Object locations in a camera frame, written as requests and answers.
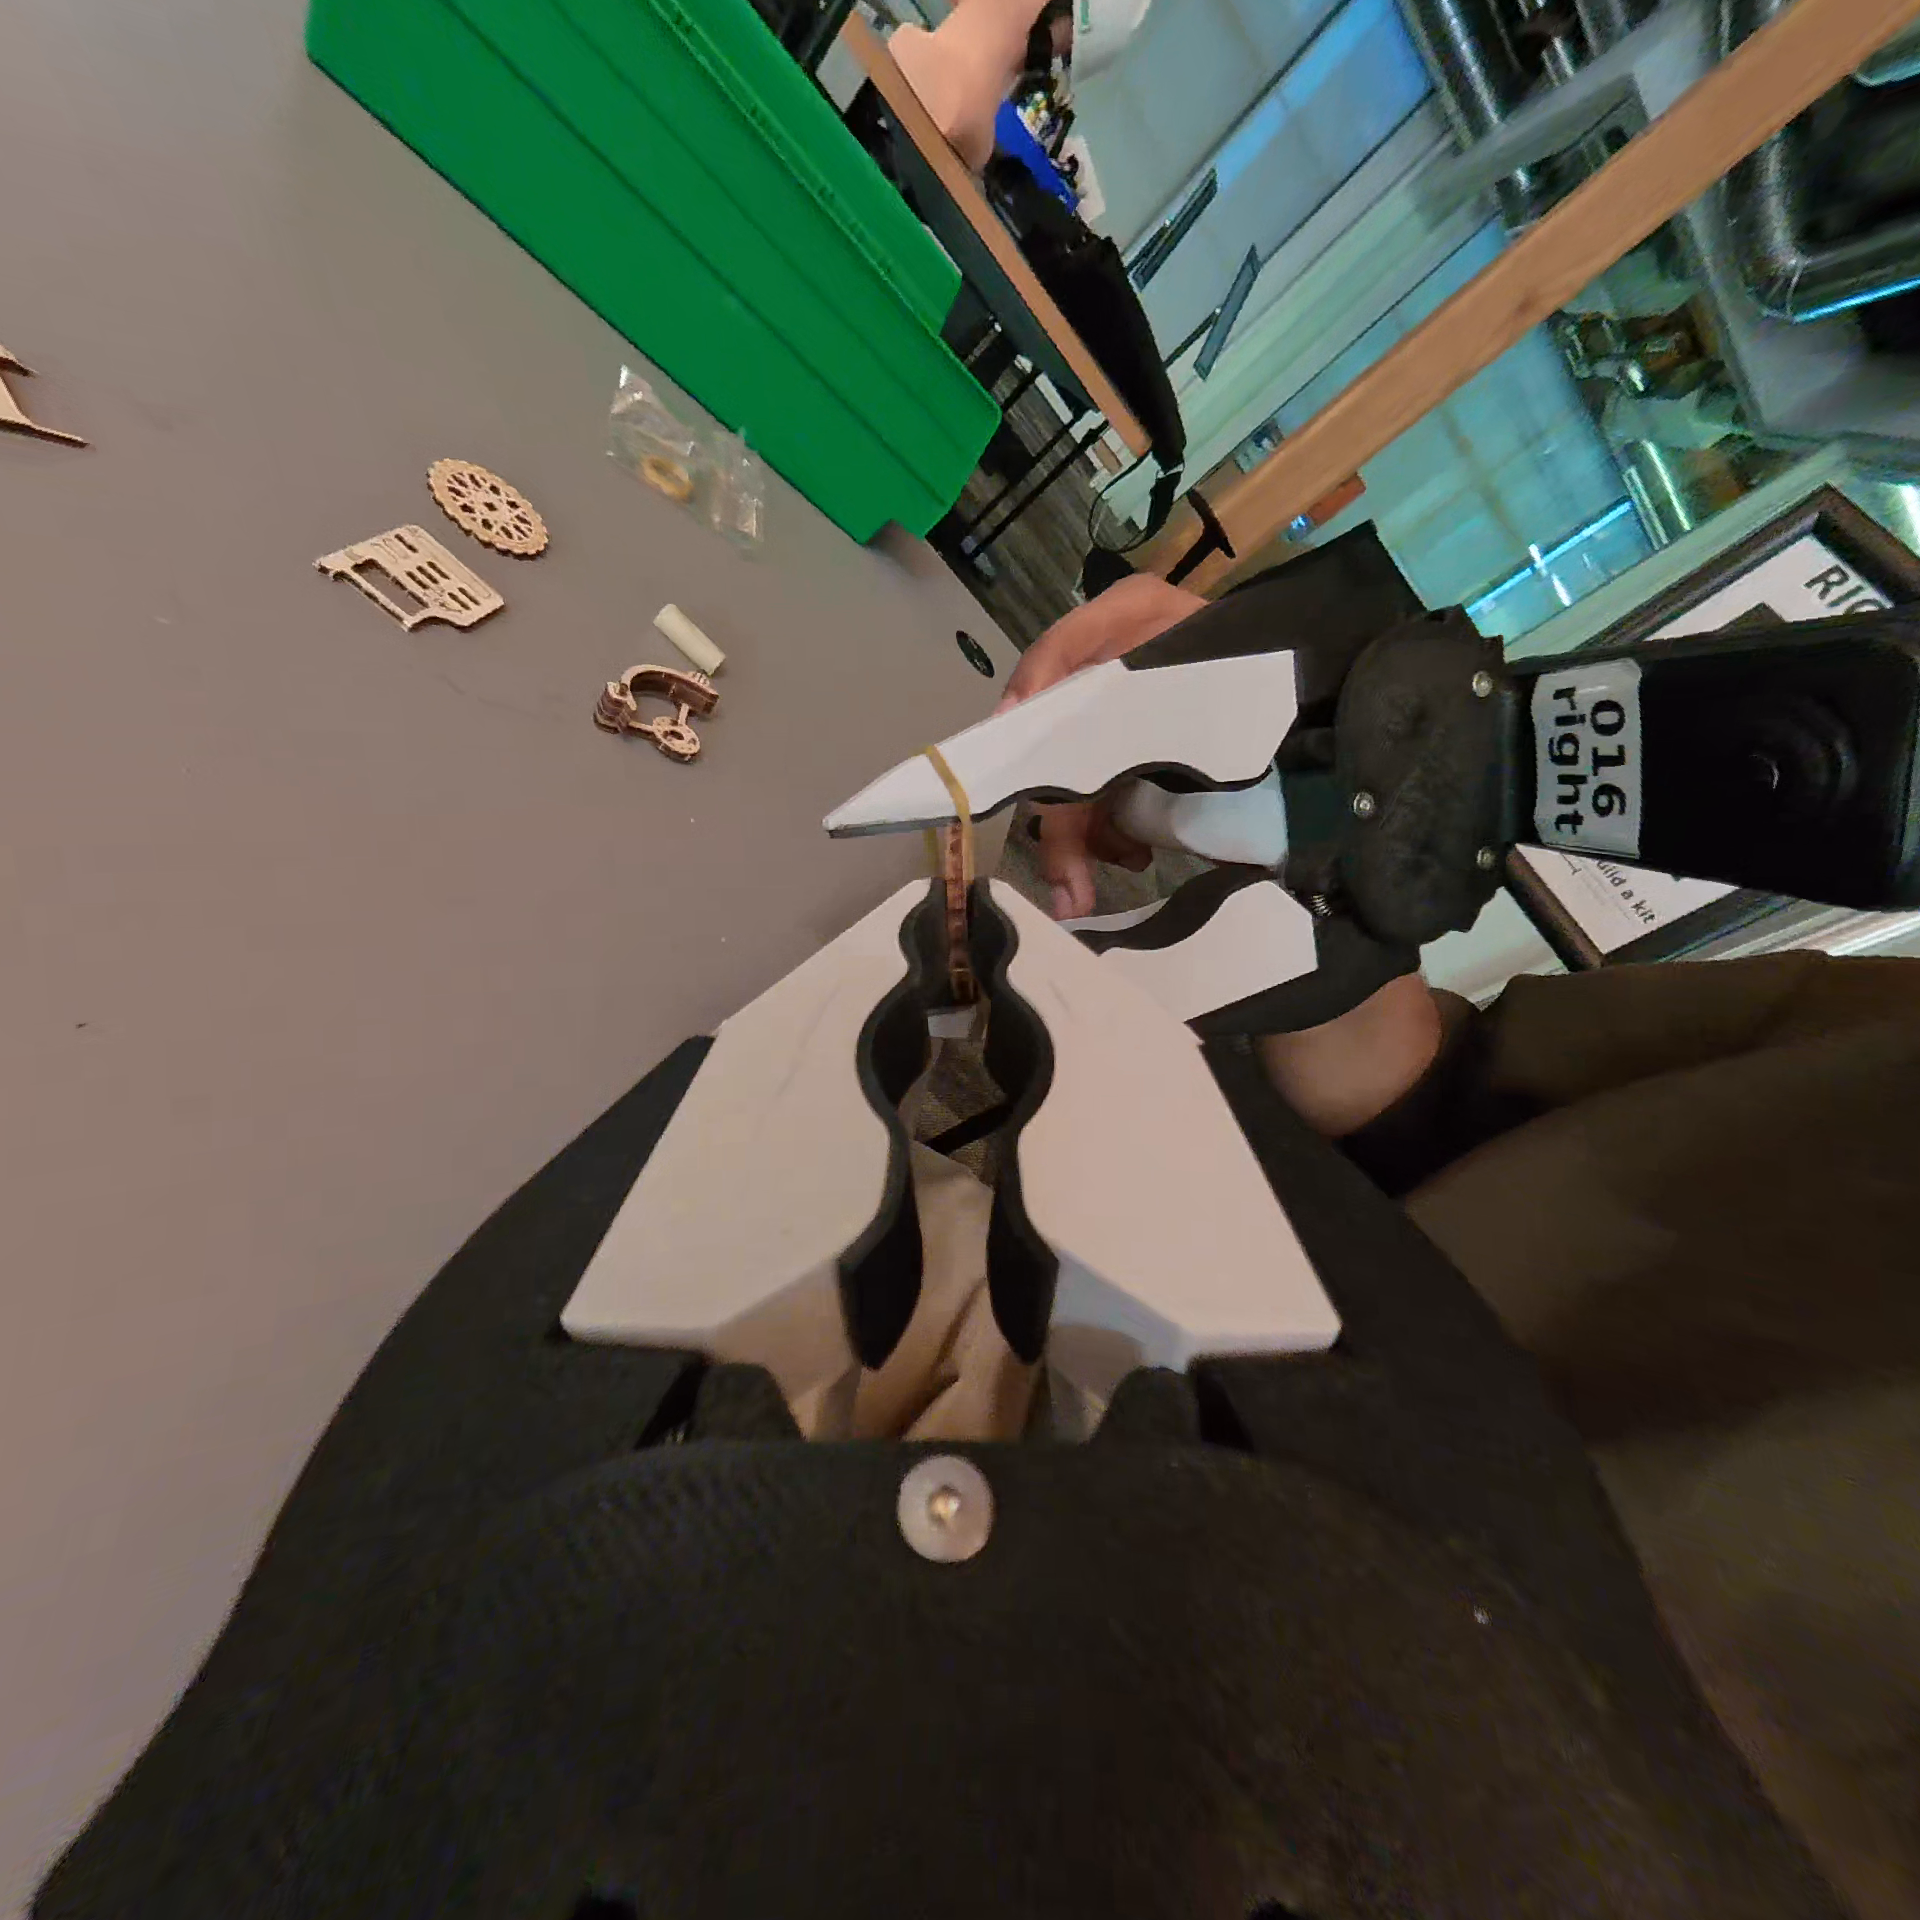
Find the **wooden clamp-shaped assembly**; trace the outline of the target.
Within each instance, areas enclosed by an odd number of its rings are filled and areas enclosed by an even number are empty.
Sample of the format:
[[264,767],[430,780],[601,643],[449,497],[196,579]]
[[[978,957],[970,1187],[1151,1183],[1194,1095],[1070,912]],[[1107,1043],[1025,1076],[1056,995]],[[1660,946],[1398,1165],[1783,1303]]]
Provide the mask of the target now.
[[698,723],[715,709],[719,688],[707,675],[639,663],[601,688],[592,723],[614,737],[643,738],[675,764],[694,764],[705,752]]

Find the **yellow rubber band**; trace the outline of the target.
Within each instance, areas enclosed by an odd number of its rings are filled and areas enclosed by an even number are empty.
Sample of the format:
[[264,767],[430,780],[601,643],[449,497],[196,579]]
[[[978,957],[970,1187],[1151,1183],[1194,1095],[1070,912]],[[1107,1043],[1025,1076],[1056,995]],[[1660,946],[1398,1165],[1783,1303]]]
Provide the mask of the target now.
[[922,757],[948,801],[948,821],[938,828],[927,828],[929,853],[935,858],[935,874],[945,888],[945,905],[966,921],[976,879],[972,801],[939,746],[929,743]]

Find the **wooden beam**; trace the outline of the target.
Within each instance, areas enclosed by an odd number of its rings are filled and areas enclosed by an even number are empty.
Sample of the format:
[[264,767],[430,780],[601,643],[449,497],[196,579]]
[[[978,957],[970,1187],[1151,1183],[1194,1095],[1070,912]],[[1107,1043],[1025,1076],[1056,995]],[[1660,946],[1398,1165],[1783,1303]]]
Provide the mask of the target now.
[[1499,258],[1291,432],[1257,468],[1172,520],[1143,564],[1219,587],[1383,449],[1488,370],[1602,271],[1687,213],[1793,119],[1915,27],[1915,2],[1664,4],[1570,84],[1450,160],[1419,204],[1450,213],[1497,176],[1580,141],[1622,106],[1636,130]]

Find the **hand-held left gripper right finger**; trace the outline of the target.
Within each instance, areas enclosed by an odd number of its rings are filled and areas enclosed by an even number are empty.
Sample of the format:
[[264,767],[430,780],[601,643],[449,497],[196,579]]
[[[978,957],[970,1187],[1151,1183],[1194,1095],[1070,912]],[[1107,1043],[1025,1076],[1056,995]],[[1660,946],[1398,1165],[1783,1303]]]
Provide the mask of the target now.
[[1002,1187],[1054,1260],[1054,1399],[1090,1431],[1139,1369],[1331,1352],[1339,1314],[1188,1024],[1007,883],[991,901],[1049,1048]]

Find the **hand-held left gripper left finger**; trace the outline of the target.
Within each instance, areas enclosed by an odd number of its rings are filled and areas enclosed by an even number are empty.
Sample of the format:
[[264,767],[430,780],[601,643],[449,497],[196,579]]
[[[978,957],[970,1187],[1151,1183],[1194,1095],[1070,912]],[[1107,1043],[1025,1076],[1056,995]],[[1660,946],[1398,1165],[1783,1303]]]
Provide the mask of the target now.
[[945,895],[888,897],[722,1023],[567,1299],[567,1337],[763,1369],[807,1439],[922,1299],[903,1105],[945,999]]

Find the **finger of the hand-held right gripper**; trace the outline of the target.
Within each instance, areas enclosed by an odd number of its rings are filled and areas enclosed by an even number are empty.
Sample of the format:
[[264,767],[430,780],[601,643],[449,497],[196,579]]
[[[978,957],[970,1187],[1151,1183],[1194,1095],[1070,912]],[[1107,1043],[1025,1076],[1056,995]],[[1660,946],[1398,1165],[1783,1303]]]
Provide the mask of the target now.
[[1088,1033],[1185,1024],[1198,1033],[1296,1036],[1328,1023],[1312,1001],[1316,945],[1310,911],[1273,880],[1200,903],[1163,898],[1070,921],[1094,952],[1068,987],[1068,1023]]
[[[1018,801],[1094,801],[1128,778],[1235,792],[1265,780],[1302,709],[1294,653],[1102,663],[938,746],[975,824]],[[827,811],[831,837],[938,828],[948,801],[922,752]]]

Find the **small square wooden piece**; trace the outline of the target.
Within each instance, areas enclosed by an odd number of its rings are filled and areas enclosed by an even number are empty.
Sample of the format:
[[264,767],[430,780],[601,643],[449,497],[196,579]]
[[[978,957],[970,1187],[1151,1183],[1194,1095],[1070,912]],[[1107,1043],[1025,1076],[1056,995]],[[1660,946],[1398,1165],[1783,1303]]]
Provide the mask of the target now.
[[25,363],[16,352],[3,346],[3,432],[33,440],[33,441],[48,441],[68,449],[84,449],[88,441],[82,434],[67,432],[58,426],[48,426],[30,415],[25,402],[14,391],[14,377],[36,377],[36,370]]

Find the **grey desk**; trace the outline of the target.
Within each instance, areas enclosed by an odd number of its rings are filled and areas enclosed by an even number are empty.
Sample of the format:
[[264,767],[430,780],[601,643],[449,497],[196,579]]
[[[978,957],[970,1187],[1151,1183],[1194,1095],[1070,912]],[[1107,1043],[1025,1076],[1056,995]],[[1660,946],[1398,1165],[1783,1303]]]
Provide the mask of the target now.
[[[398,1314],[542,1163],[922,871],[831,805],[1015,649],[772,485],[609,457],[626,346],[304,55],[304,4],[4,4],[4,1915],[152,1739]],[[550,528],[488,552],[426,468]],[[416,524],[499,589],[314,570]],[[724,649],[705,752],[592,723]]]

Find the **slotted flat wooden part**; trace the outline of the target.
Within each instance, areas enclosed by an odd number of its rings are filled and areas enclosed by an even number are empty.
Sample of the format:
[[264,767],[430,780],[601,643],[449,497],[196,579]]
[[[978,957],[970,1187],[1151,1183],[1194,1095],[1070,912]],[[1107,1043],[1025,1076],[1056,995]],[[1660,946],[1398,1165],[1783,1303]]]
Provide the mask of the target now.
[[468,633],[508,609],[499,589],[416,524],[336,548],[314,570],[360,589],[407,633],[428,625]]

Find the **black bag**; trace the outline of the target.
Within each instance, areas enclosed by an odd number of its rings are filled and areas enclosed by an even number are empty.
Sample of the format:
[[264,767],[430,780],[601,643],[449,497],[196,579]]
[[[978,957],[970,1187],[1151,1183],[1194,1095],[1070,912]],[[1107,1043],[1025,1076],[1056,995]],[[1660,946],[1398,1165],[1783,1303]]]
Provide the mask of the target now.
[[1009,223],[1027,266],[1151,436],[1160,477],[1148,498],[1143,540],[1156,538],[1185,477],[1186,431],[1123,255],[1111,237],[1088,228],[1074,209],[1049,194],[1019,160],[993,155],[983,181],[988,201]]

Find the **person's right hand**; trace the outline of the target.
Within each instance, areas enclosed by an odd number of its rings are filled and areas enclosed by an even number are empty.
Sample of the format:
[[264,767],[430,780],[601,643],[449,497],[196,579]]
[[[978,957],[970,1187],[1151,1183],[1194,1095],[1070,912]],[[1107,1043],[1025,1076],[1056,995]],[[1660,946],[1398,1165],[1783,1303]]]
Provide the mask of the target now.
[[[1185,625],[1203,599],[1154,575],[1130,575],[1056,619],[1022,657],[1000,709],[1030,701],[1082,669],[1130,657]],[[1038,867],[1048,912],[1079,921],[1095,912],[1097,871],[1139,871],[1151,849],[1114,825],[1107,803],[1040,807]],[[1316,1133],[1351,1141],[1391,1115],[1435,1065],[1450,1019],[1423,972],[1386,980],[1328,1023],[1259,1036],[1252,1055],[1265,1080]]]

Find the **small wooden gear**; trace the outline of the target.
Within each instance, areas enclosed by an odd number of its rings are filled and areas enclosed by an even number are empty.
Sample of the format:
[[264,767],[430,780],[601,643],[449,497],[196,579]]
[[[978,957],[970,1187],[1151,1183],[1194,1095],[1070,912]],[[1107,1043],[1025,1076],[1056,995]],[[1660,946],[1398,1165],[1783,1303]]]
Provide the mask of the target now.
[[536,561],[550,548],[540,511],[491,468],[441,457],[426,468],[426,485],[439,513],[488,552]]

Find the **person's olive shirt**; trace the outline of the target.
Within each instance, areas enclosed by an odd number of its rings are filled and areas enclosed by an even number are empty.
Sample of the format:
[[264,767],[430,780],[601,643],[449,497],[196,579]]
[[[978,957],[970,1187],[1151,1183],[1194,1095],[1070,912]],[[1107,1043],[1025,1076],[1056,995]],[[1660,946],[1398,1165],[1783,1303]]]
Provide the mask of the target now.
[[1538,1365],[1850,1911],[1915,1915],[1915,957],[1423,997],[1431,1058],[1338,1138]]

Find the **wooden table with mannequin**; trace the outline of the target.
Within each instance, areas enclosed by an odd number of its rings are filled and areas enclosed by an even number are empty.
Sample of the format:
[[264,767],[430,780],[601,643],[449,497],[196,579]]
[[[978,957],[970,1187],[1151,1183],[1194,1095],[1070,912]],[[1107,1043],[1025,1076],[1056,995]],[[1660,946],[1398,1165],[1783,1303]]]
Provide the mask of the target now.
[[938,130],[922,99],[875,27],[851,15],[836,49],[857,65],[905,146],[907,181],[929,225],[948,248],[963,277],[978,291],[1002,331],[1044,377],[1088,416],[1097,416],[1128,450],[1143,460],[1152,440],[1110,381],[1079,331],[1034,275],[1018,237],[985,200],[963,155]]

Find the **green plastic bin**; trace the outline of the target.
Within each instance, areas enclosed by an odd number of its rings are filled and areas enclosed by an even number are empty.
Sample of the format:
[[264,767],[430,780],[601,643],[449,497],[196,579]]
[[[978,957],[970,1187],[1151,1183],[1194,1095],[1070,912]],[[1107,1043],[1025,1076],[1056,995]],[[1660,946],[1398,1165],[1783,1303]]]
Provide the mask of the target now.
[[855,541],[959,504],[963,275],[752,4],[316,2],[304,49]]

